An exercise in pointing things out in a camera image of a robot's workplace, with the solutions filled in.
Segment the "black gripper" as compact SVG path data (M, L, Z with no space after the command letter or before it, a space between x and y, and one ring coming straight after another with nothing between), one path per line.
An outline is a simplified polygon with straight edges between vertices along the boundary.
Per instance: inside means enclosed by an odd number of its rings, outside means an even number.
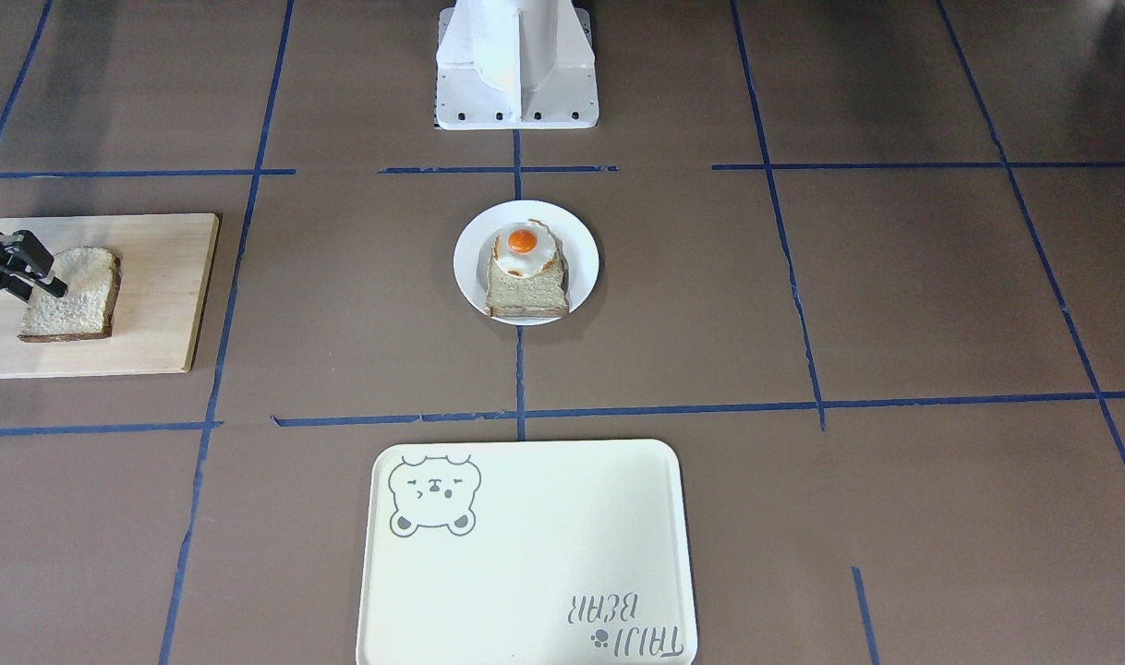
M54 257L32 231L0 232L0 291L22 302L30 300L34 287L64 297L68 284L53 276L53 264Z

